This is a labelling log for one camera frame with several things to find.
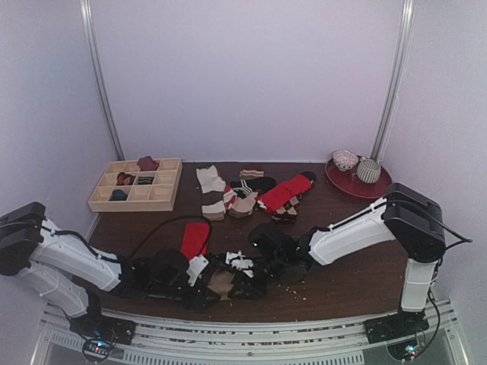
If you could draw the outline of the tan brown sock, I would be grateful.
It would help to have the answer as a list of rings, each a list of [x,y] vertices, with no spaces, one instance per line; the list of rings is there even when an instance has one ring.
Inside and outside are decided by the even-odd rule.
[[[218,269],[208,282],[208,288],[220,296],[221,301],[230,300],[229,293],[234,287],[235,273]]]

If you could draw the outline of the red and beige sock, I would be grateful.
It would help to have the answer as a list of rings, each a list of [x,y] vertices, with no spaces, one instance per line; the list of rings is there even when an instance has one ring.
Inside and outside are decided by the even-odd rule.
[[[205,255],[208,251],[209,236],[210,226],[207,223],[187,224],[180,251],[188,260]]]

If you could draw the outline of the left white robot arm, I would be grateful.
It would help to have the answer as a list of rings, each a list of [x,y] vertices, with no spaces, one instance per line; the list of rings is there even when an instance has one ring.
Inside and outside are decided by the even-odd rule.
[[[135,323],[105,316],[98,295],[72,282],[67,274],[118,298],[175,300],[191,310],[205,309],[221,299],[199,280],[208,265],[202,255],[188,260],[177,249],[141,258],[104,252],[90,246],[81,234],[59,229],[45,210],[43,204],[32,202],[1,217],[1,274],[22,278],[59,307],[70,330],[85,341],[129,345]]]

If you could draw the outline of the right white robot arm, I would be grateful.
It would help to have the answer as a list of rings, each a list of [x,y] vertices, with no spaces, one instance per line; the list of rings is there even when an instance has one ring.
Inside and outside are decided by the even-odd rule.
[[[228,253],[225,261],[241,271],[264,271],[277,278],[291,268],[307,272],[313,263],[330,265],[369,246],[397,241],[408,261],[397,313],[364,323],[368,342],[378,343],[428,329],[425,305],[446,252],[442,210],[438,203],[395,182],[385,196],[328,227],[314,227],[295,240],[271,224],[260,224],[247,237],[260,258]]]

